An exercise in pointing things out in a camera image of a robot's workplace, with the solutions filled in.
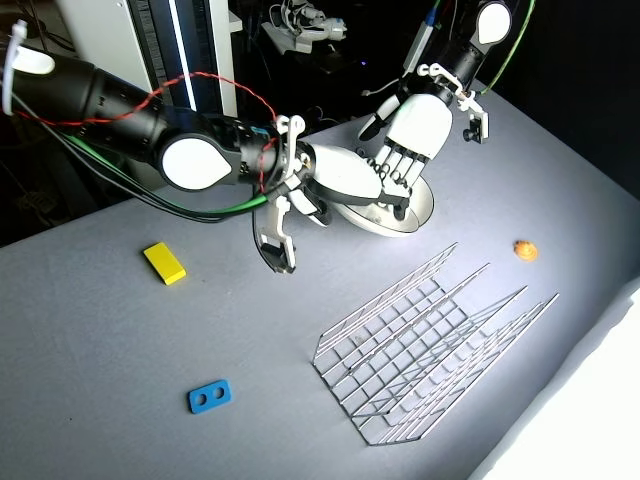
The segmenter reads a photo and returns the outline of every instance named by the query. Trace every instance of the green cable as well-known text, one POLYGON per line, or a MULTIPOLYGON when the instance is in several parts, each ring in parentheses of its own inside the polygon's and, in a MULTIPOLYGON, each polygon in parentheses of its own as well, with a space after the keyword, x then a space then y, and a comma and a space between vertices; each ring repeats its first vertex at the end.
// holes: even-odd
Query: green cable
MULTIPOLYGON (((136 182, 133 178, 131 178, 126 173, 124 173, 122 170, 120 170, 118 167, 113 165, 110 161, 108 161, 106 158, 104 158, 102 155, 100 155, 98 152, 96 152, 93 148, 91 148, 89 145, 87 145, 84 141, 80 140, 77 137, 73 137, 73 136, 70 136, 70 135, 65 135, 65 137, 70 142, 72 142, 74 145, 80 147, 85 153, 90 155, 93 159, 95 159, 98 162, 100 162, 101 164, 103 164, 105 167, 107 167, 109 170, 111 170, 112 172, 114 172, 118 176, 120 176, 122 178, 126 178, 127 180, 137 184, 139 187, 144 189, 144 187, 142 187, 142 185, 138 184, 138 182, 136 182)), ((194 210, 190 210, 190 209, 188 209, 186 207, 183 207, 182 205, 179 205, 177 203, 174 203, 171 200, 165 199, 165 201, 170 203, 171 205, 173 205, 175 207, 182 208, 183 210, 189 210, 189 211, 191 211, 191 212, 193 212, 195 214, 200 213, 200 212, 197 212, 197 211, 194 211, 194 210)), ((204 213, 212 214, 212 215, 225 214, 225 213, 236 213, 236 212, 240 212, 242 210, 255 208, 258 205, 262 205, 263 203, 266 203, 266 202, 267 202, 267 197, 266 196, 258 195, 256 197, 250 198, 249 200, 247 200, 244 203, 240 203, 238 205, 232 205, 232 206, 226 207, 226 208, 221 208, 219 210, 211 210, 211 211, 207 211, 207 212, 204 212, 204 213)))
POLYGON ((507 65, 509 65, 509 61, 511 60, 511 57, 513 57, 513 54, 515 53, 515 51, 517 50, 518 45, 520 44, 520 40, 522 40, 524 32, 527 29, 527 25, 529 25, 529 19, 531 18, 531 14, 533 13, 533 7, 535 7, 535 5, 536 5, 536 0, 530 0, 530 2, 529 2, 529 10, 527 11, 527 16, 524 19, 524 23, 522 24, 522 28, 520 29, 520 33, 518 34, 518 38, 516 38, 516 41, 513 43, 513 46, 511 47, 511 50, 509 51, 509 55, 507 55, 507 58, 505 59, 505 61, 502 64, 502 66, 500 67, 500 70, 498 70, 498 73, 496 73, 496 76, 493 77, 493 80, 491 80, 489 85, 487 85, 484 88, 484 90, 482 90, 480 92, 480 95, 486 94, 489 90, 491 90, 493 88, 493 86, 500 79, 500 76, 502 76, 502 73, 504 72, 504 70, 507 68, 507 65))

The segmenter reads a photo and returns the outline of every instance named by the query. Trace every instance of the yellow block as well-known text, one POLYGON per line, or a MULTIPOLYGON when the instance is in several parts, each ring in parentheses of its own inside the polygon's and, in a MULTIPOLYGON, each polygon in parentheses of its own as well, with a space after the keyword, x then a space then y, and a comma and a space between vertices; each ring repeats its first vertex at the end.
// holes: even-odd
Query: yellow block
POLYGON ((167 285, 171 285, 182 277, 187 276, 187 271, 180 265, 178 259, 163 242, 156 243, 153 247, 147 248, 143 253, 167 285))

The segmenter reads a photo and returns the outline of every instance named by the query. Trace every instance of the blue rectangular piece with holes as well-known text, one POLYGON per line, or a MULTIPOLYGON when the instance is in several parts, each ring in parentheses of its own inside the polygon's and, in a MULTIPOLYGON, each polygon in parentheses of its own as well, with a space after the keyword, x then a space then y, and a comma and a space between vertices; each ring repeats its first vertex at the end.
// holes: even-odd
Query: blue rectangular piece with holes
POLYGON ((191 413, 203 413, 231 401, 231 386, 219 380, 189 392, 191 413))

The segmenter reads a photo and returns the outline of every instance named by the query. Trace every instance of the gray table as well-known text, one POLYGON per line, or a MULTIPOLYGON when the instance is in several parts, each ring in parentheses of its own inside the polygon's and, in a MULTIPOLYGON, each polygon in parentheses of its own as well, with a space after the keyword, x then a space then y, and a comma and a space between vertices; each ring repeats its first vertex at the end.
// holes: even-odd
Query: gray table
MULTIPOLYGON (((200 225, 137 201, 0 250, 0 477, 465 478, 640 267, 640 204, 499 97, 484 103, 490 143, 464 143, 457 114, 425 172, 425 228, 388 239, 292 215, 292 276, 260 262, 249 218, 200 225), (537 262, 514 256, 519 238, 537 262), (189 272, 172 287, 140 253, 158 241, 189 272), (514 312, 560 298, 429 438, 366 447, 310 365, 318 336, 456 241, 442 282, 492 264, 469 304, 525 284, 514 312), (189 413, 186 393, 221 378, 233 403, 189 413)), ((315 140, 353 146, 358 125, 315 140)), ((170 194, 205 207, 247 192, 170 194)))

